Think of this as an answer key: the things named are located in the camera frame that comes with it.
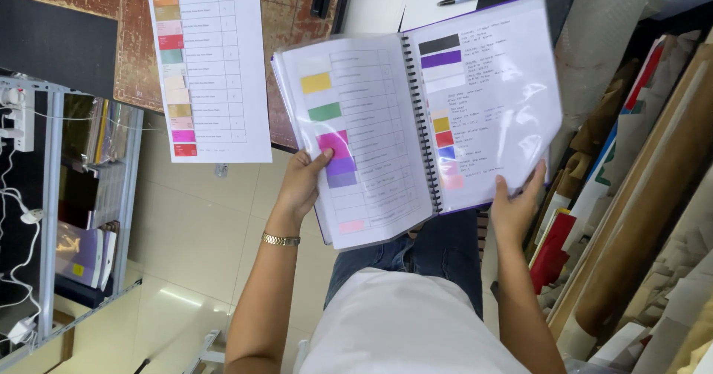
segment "spiral binding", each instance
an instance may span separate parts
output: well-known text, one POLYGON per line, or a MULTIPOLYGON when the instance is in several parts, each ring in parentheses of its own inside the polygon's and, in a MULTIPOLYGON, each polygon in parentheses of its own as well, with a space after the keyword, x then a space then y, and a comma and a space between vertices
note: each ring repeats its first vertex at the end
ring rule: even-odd
MULTIPOLYGON (((414 64, 409 64, 409 62, 413 62, 414 59, 410 57, 411 55, 411 50, 408 48, 411 46, 410 43, 406 43, 408 40, 407 36, 403 36, 401 38, 402 42, 402 47, 405 49, 404 55, 406 56, 404 58, 404 62, 406 65, 406 77, 408 78, 408 83, 409 85, 414 84, 418 82, 419 80, 416 78, 412 78, 416 75, 416 71, 414 70, 415 65, 414 64)), ((441 196, 439 196, 439 193, 441 191, 438 189, 439 183, 438 183, 438 178, 436 176, 436 166, 433 165, 433 158, 432 155, 433 153, 429 151, 431 149, 431 146, 428 143, 432 143, 429 133, 426 131, 428 128, 424 123, 426 123, 426 120, 424 119, 424 113, 423 113, 423 103, 419 96, 421 96, 421 92, 419 90, 419 85, 414 85, 414 86, 409 86, 409 90, 411 90, 411 100, 414 103, 414 117, 416 119, 416 130, 419 131, 419 137, 421 140, 419 141, 421 144, 421 151, 423 151, 423 168, 426 170, 426 182, 428 182, 429 185, 429 193, 431 194, 431 198, 433 199, 433 210, 436 213, 440 213, 443 209, 440 208, 441 202, 441 196)))

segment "gold wristwatch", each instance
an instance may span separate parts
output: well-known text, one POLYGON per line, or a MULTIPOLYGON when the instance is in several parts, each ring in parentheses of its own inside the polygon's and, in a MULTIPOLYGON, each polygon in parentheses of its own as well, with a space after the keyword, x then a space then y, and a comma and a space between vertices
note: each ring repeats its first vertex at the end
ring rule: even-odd
POLYGON ((263 232, 263 242, 271 245, 298 245, 299 238, 281 238, 279 236, 268 235, 263 232))

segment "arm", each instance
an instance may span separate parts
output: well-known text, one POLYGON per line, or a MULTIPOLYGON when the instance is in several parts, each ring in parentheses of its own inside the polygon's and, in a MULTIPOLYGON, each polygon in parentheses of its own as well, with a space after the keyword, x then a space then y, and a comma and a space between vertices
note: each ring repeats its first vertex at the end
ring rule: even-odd
MULTIPOLYGON (((299 236, 302 219, 315 204, 316 178, 332 157, 327 149, 314 162, 302 150, 290 158, 265 233, 299 236)), ((290 321, 297 247, 260 242, 227 334, 226 373, 280 372, 290 321)))
POLYGON ((545 179, 540 161, 523 193, 508 199, 508 185, 495 179, 493 224, 498 244, 500 340, 532 374, 566 374, 557 345, 535 296, 530 270, 522 254, 522 238, 537 209, 536 197, 545 179))

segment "green swatch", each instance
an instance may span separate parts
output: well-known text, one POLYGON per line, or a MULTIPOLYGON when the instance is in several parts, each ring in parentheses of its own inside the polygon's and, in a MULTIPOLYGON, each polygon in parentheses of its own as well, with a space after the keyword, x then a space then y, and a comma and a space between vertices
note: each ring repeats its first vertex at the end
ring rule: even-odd
POLYGON ((309 118, 316 122, 327 121, 342 116, 342 110, 339 108, 338 102, 308 109, 307 112, 309 112, 309 118))
POLYGON ((180 49, 161 50, 161 63, 164 65, 183 63, 183 55, 181 55, 180 49))

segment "person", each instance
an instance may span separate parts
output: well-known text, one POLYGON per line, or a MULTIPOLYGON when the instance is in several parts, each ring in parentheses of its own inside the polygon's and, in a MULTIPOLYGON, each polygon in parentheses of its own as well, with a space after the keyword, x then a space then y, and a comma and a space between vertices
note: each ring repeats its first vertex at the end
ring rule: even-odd
MULTIPOLYGON (((265 234, 299 236, 332 154, 290 158, 265 234)), ((477 219, 461 211, 427 221, 415 240, 341 252, 299 372, 565 373, 521 249, 544 178, 540 161, 515 198, 502 176, 495 179, 500 341, 482 321, 477 219)), ((280 371, 296 262, 296 246, 261 242, 228 330, 226 373, 280 371)))

